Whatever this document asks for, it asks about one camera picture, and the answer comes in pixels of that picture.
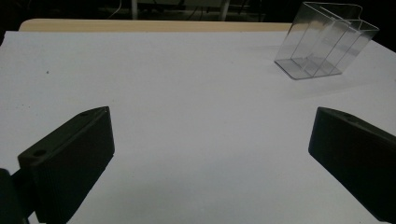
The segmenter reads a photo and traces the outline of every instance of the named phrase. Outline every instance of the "transparent plastic container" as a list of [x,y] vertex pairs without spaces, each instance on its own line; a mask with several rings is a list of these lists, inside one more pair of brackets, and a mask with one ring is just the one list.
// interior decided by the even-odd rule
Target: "transparent plastic container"
[[342,74],[378,32],[350,4],[303,2],[275,63],[293,79]]

